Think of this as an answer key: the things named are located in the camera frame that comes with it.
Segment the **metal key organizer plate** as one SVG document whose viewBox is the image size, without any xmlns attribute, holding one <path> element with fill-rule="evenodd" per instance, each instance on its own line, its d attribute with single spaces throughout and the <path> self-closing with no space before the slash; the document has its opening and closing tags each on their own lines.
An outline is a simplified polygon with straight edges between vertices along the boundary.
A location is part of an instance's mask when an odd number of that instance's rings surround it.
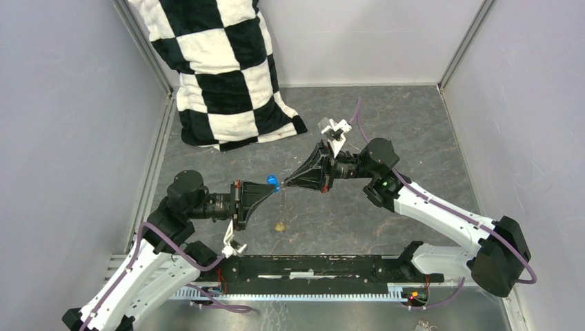
<svg viewBox="0 0 585 331">
<path fill-rule="evenodd" d="M 287 217 L 286 217 L 286 213 L 287 213 L 287 207 L 286 207 L 286 182 L 282 181 L 280 184 L 280 193 L 279 193 L 280 197 L 281 197 L 281 220 L 279 222 L 280 224 L 280 232 L 284 232 L 287 228 Z"/>
</svg>

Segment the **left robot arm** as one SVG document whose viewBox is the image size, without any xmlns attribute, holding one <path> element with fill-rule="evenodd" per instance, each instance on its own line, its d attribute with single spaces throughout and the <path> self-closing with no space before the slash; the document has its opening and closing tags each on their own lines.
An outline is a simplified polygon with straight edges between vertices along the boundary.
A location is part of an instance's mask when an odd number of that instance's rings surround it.
<svg viewBox="0 0 585 331">
<path fill-rule="evenodd" d="M 179 172 L 159 207 L 140 224 L 126 260 L 93 299 L 67 310 L 62 321 L 69 330 L 132 330 L 146 310 L 196 278 L 212 279 L 223 260 L 241 254 L 245 245 L 234 240 L 234 233 L 244 230 L 258 205 L 279 189 L 270 175 L 266 183 L 236 180 L 230 192 L 211 193 L 198 171 Z M 181 247 L 194 233 L 195 219 L 229 222 L 219 255 L 207 257 L 200 243 Z"/>
</svg>

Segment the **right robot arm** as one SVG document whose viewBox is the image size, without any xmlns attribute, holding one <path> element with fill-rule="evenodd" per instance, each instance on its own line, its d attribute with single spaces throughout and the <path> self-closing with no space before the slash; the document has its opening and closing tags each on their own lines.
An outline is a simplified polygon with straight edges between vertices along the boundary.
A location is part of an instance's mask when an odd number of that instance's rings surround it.
<svg viewBox="0 0 585 331">
<path fill-rule="evenodd" d="M 327 193 L 336 179 L 369 179 L 363 191 L 373 205 L 419 221 L 456 243 L 418 245 L 398 263 L 407 281 L 424 274 L 461 277 L 497 297 L 507 297 L 518 283 L 537 283 L 516 220 L 494 220 L 440 199 L 396 170 L 398 161 L 392 142 L 383 138 L 372 139 L 358 154 L 333 154 L 329 143 L 319 142 L 284 185 Z"/>
</svg>

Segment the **yellow tagged key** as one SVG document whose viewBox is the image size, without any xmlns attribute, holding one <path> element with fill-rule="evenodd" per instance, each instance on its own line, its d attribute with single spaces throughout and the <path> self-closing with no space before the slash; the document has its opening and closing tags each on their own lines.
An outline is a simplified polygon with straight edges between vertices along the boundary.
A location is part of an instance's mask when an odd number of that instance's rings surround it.
<svg viewBox="0 0 585 331">
<path fill-rule="evenodd" d="M 275 224 L 275 231 L 276 232 L 284 232 L 286 230 L 286 223 L 283 221 L 279 221 Z"/>
</svg>

